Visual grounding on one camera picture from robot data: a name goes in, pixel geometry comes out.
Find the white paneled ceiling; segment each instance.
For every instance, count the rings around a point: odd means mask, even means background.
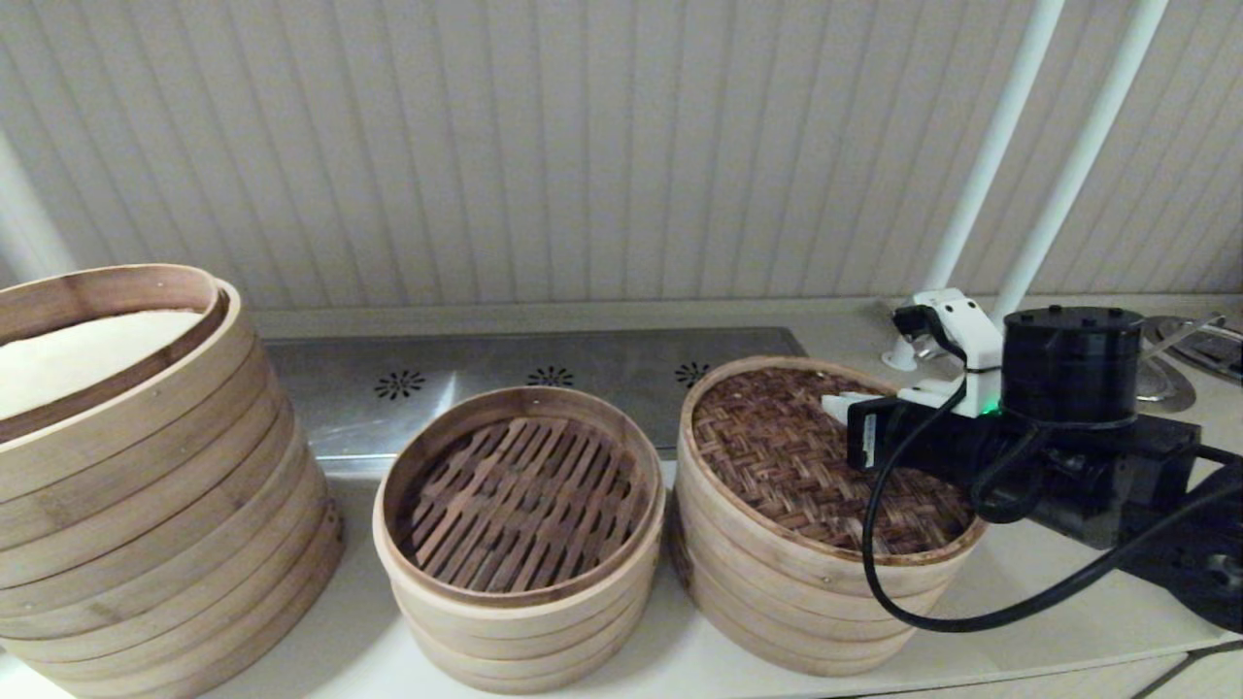
[[[999,286],[1130,7],[1066,4],[957,285]],[[81,264],[266,308],[904,294],[1029,11],[11,1],[0,128]],[[1241,290],[1241,76],[1243,4],[1171,2],[1034,290]]]

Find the white countertop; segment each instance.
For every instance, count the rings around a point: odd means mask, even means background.
[[[1033,300],[1035,306],[1050,300]],[[1058,302],[1074,303],[1073,299]],[[1146,313],[1237,316],[1243,297],[1089,299]],[[260,315],[267,337],[425,335],[457,332],[648,328],[789,327],[808,353],[899,382],[880,364],[891,341],[869,301],[733,303],[597,303],[501,310]],[[1204,442],[1243,451],[1241,389],[1186,368],[1198,400],[1171,415],[1204,427]],[[672,468],[666,463],[666,470]],[[339,571],[306,618],[271,653],[209,697],[485,697],[435,669],[401,626],[370,542],[369,514],[378,481],[333,478],[347,520]],[[968,616],[1040,591],[1099,555],[1029,522],[993,526],[937,604],[935,614]],[[1204,648],[1236,638],[1201,621],[1163,590],[1114,572],[1065,603],[1009,627],[975,634],[917,632],[885,665],[846,678],[783,670],[736,647],[699,614],[664,562],[635,634],[599,672],[554,697],[763,698],[835,697],[979,683],[1115,664]],[[0,654],[0,695],[65,693],[19,660]]]

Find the bamboo steamer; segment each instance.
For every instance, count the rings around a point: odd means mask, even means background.
[[[287,603],[301,590],[301,583],[313,577],[321,567],[332,568],[331,562],[341,555],[341,519],[329,507],[321,521],[306,520],[311,526],[282,542],[277,555],[270,556],[241,586],[219,602],[194,616],[172,631],[149,637],[123,650],[68,662],[30,660],[26,663],[44,675],[70,688],[68,683],[94,683],[107,680],[109,685],[122,684],[122,678],[149,672],[170,663],[185,663],[188,652],[209,643],[220,633],[241,623],[246,612],[264,603],[270,595],[277,595],[277,607]],[[133,684],[127,693],[154,689],[164,684],[154,680],[149,687]],[[93,684],[75,685],[82,693],[94,693]]]
[[[149,310],[200,316],[0,420],[0,646],[83,697],[224,682],[288,632],[342,553],[327,483],[227,284],[143,265],[24,285],[0,291],[0,342],[30,340],[12,366],[41,333]]]
[[[132,267],[119,267],[129,270]],[[81,272],[91,277],[93,272]],[[46,284],[60,285],[58,277]],[[32,282],[41,285],[45,282]],[[172,282],[149,281],[159,292],[173,287]],[[31,285],[19,286],[20,294],[0,292],[0,315],[7,315],[20,306],[22,299],[34,295]],[[190,408],[203,402],[220,383],[232,376],[255,342],[255,332],[241,310],[236,291],[226,291],[227,310],[224,320],[205,341],[159,373],[112,396],[89,408],[0,443],[0,502],[32,493],[85,469],[94,466],[108,456],[147,438],[153,429],[163,427]],[[82,303],[94,303],[83,295],[76,295]],[[37,335],[31,332],[24,337]],[[5,342],[15,340],[5,336]],[[22,415],[12,418],[20,422]]]
[[[664,516],[651,443],[559,388],[461,403],[414,438],[377,495],[377,551],[424,654],[460,682],[546,692],[634,631]]]
[[[822,393],[837,392],[833,386],[894,393],[837,364],[784,357],[732,362],[696,383],[682,404],[671,507],[675,567],[704,614],[751,653],[818,675],[871,669],[914,632],[871,597],[861,556],[839,542],[858,536],[860,525],[850,517],[861,517],[870,489],[835,470],[845,468],[842,438],[834,437],[842,428],[818,408]],[[924,476],[900,470],[897,478]],[[958,510],[955,493],[938,491],[916,509],[948,524],[935,519],[940,529],[930,524],[927,532],[906,534],[901,527],[919,527],[920,520],[890,498],[890,519],[878,527],[878,575],[899,604],[926,612],[984,522]],[[886,531],[896,532],[890,552]]]
[[[323,490],[322,476],[306,475],[302,458],[292,415],[278,420],[251,458],[160,526],[86,565],[0,590],[0,636],[85,633],[172,597],[188,581],[200,580],[234,556],[282,507],[295,506],[293,516],[314,507],[314,493]],[[160,552],[174,555],[162,561]]]
[[[27,662],[70,663],[126,650],[179,627],[206,609],[219,609],[222,599],[250,598],[264,585],[256,582],[264,567],[291,562],[306,547],[316,522],[301,512],[324,496],[308,465],[297,474],[290,499],[234,556],[210,571],[198,585],[143,609],[122,622],[56,638],[5,638],[2,643]]]

